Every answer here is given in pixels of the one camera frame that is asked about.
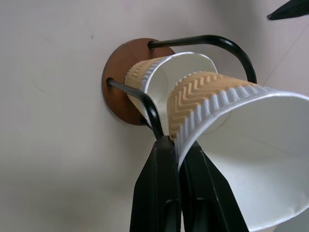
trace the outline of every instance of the white paper cup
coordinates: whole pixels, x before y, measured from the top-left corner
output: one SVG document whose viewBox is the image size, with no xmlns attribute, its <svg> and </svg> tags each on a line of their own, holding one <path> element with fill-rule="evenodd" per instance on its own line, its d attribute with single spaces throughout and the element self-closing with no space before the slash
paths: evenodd
<svg viewBox="0 0 309 232">
<path fill-rule="evenodd" d="M 308 208 L 308 97 L 198 72 L 172 90 L 168 117 L 179 168 L 197 140 L 227 178 L 250 231 Z"/>
<path fill-rule="evenodd" d="M 160 116 L 163 133 L 167 135 L 169 129 L 166 108 L 169 93 L 180 79 L 197 71 L 217 72 L 212 60 L 205 55 L 193 52 L 176 53 L 135 64 L 127 73 L 125 84 L 147 93 L 152 98 Z M 150 124 L 142 103 L 137 98 L 128 96 Z"/>
</svg>

